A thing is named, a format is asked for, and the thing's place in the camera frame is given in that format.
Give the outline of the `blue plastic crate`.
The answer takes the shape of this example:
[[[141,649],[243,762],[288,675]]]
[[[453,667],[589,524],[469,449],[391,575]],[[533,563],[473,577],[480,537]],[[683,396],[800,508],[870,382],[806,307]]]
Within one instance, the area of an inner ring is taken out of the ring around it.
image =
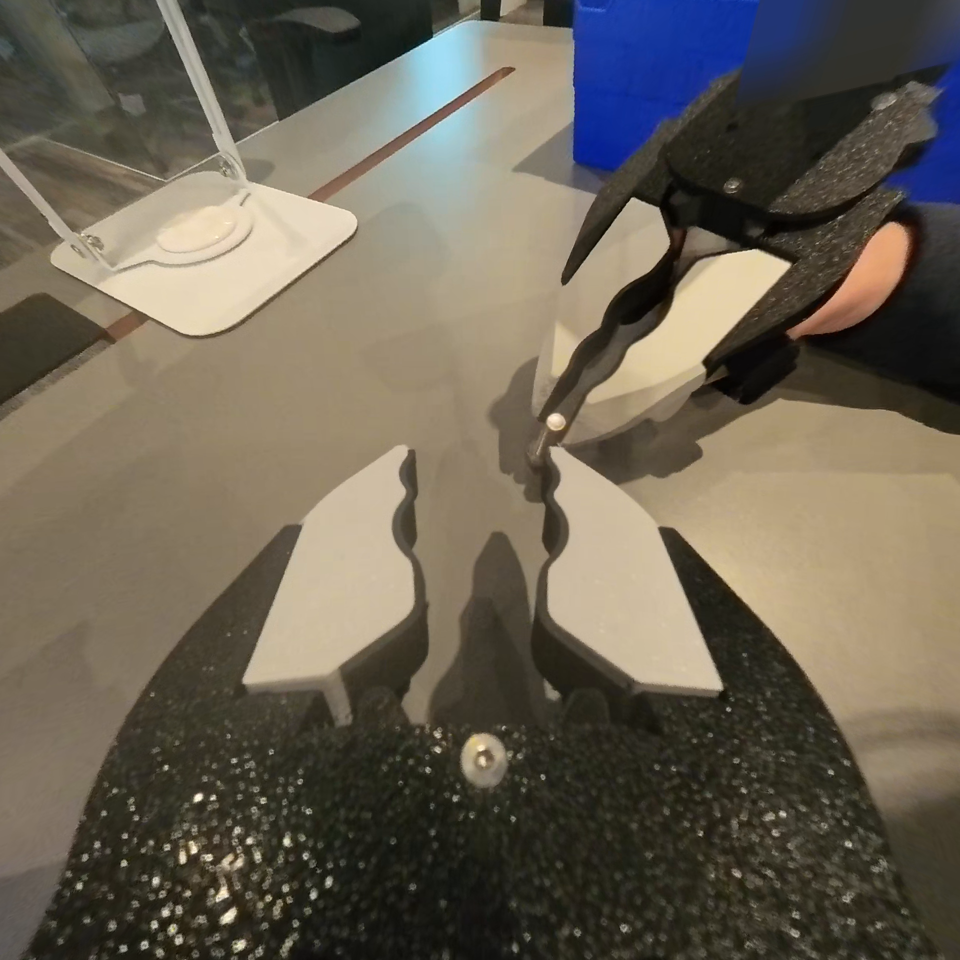
[[[756,1],[586,1],[573,13],[573,161],[613,171],[743,63]]]

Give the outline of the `white acrylic sign stand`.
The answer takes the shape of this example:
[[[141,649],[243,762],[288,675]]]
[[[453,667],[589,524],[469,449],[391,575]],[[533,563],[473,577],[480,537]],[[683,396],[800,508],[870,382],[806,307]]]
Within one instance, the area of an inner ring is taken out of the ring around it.
[[[73,229],[5,150],[2,171],[60,243],[57,269],[193,338],[231,330],[350,241],[353,213],[255,183],[179,2],[157,3],[216,147],[180,174],[85,230]]]

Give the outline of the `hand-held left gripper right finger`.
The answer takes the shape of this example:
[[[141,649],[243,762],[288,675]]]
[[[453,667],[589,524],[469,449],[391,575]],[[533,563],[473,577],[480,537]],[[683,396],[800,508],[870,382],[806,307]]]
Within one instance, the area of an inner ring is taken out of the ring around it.
[[[548,464],[532,638],[542,676],[561,693],[717,697],[723,681],[657,522],[569,451],[552,448]]]

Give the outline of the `silver metal bolt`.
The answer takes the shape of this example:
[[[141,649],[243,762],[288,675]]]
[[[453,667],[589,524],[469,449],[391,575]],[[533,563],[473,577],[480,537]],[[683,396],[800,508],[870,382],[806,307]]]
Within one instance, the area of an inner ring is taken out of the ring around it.
[[[546,466],[549,452],[564,440],[568,430],[563,414],[554,412],[546,416],[528,447],[527,461],[532,472],[538,473]]]

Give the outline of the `black office chair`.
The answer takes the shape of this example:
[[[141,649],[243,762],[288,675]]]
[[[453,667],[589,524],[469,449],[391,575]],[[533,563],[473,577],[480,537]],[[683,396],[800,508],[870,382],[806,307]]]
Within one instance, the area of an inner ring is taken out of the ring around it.
[[[258,2],[245,28],[278,119],[433,37],[428,1]]]

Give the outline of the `person's right forearm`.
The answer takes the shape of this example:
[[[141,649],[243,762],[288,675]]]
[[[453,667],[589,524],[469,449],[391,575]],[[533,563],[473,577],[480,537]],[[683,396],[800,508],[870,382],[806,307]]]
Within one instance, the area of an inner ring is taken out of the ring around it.
[[[959,206],[908,203],[881,227],[893,221],[916,229],[909,266],[894,294],[857,326],[800,340],[812,341],[854,366],[930,395],[932,400],[914,418],[957,435]]]

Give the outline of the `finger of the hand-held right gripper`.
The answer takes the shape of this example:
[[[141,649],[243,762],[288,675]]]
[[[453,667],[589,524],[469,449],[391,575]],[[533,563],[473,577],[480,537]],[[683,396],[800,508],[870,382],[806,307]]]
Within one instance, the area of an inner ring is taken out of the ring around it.
[[[644,390],[628,357],[672,306],[687,231],[614,225],[562,282],[534,375],[538,421],[596,421],[594,408]]]
[[[559,402],[561,442],[582,446],[673,417],[706,384],[708,355],[789,268],[755,248],[696,260],[643,317],[603,335]]]

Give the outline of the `person's right hand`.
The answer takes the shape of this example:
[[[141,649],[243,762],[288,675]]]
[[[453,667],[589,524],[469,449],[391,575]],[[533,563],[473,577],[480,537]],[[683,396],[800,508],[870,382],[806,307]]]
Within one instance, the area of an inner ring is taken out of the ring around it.
[[[834,294],[787,335],[804,338],[840,333],[879,311],[904,279],[915,245],[916,228],[908,222],[885,223],[864,246]]]

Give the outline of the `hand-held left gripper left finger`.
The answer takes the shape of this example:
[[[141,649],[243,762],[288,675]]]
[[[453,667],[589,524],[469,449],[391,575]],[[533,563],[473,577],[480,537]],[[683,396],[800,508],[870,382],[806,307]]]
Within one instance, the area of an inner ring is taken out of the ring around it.
[[[337,726],[372,691],[402,702],[429,647],[417,496],[416,453],[400,444],[306,513],[243,675],[247,694],[318,693]]]

